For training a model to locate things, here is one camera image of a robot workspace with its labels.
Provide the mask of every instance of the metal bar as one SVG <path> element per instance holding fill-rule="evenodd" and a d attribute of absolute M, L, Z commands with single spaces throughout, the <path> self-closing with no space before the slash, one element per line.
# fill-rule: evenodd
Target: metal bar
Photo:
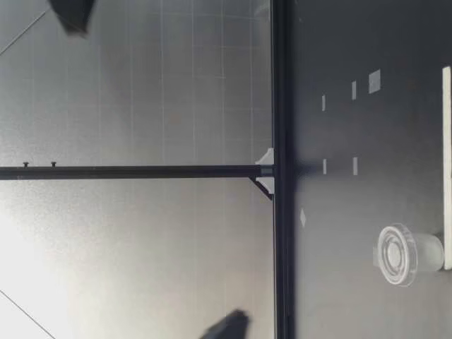
<path fill-rule="evenodd" d="M 0 180 L 269 177 L 273 166 L 0 167 Z"/>
<path fill-rule="evenodd" d="M 264 196 L 266 196 L 270 201 L 273 201 L 273 196 L 268 193 L 267 189 L 264 185 L 262 185 L 260 182 L 256 180 L 256 178 L 249 178 L 251 182 L 263 193 Z"/>
<path fill-rule="evenodd" d="M 273 140 L 275 148 L 275 321 L 277 339 L 295 339 L 294 2 L 272 1 Z"/>
<path fill-rule="evenodd" d="M 19 41 L 19 39 L 24 36 L 24 34 L 26 32 L 28 32 L 31 27 L 33 27 L 34 25 L 36 25 L 36 23 L 41 20 L 48 12 L 50 11 L 50 7 L 47 7 L 43 12 L 41 12 L 41 14 L 36 17 L 36 19 L 34 19 L 27 27 L 25 27 L 25 29 L 20 32 L 19 34 L 17 34 L 4 48 L 1 49 L 0 51 L 0 57 L 8 50 L 10 49 L 17 41 Z"/>

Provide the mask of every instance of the white diamond shape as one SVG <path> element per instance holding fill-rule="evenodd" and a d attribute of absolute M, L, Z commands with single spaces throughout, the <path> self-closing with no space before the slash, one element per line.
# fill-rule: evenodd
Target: white diamond shape
<path fill-rule="evenodd" d="M 301 213 L 299 214 L 299 219 L 302 222 L 302 227 L 306 226 L 306 215 L 304 214 L 304 209 L 302 208 Z"/>

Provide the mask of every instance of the gray wall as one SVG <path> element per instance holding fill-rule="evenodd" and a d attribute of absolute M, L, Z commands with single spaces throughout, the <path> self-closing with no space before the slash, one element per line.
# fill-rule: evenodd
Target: gray wall
<path fill-rule="evenodd" d="M 99 0 L 86 40 L 44 17 L 0 58 L 1 165 L 257 160 L 256 6 Z M 0 46 L 45 7 L 2 1 Z M 250 338 L 273 337 L 273 211 L 247 180 L 3 182 L 0 209 L 0 290 L 57 338 L 197 338 L 236 307 Z M 0 300 L 0 337 L 44 338 Z"/>

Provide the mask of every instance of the dark silhouette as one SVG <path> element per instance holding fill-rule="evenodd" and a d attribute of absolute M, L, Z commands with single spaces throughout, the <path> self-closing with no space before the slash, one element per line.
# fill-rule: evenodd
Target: dark silhouette
<path fill-rule="evenodd" d="M 201 339 L 245 339 L 249 317 L 236 309 L 210 327 Z"/>
<path fill-rule="evenodd" d="M 49 0 L 65 31 L 86 34 L 95 0 Z"/>

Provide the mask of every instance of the black horizontal rod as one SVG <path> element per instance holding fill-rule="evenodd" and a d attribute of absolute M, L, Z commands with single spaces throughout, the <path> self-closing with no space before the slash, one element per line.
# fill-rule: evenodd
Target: black horizontal rod
<path fill-rule="evenodd" d="M 0 180 L 171 179 L 272 177 L 273 166 L 0 167 Z"/>

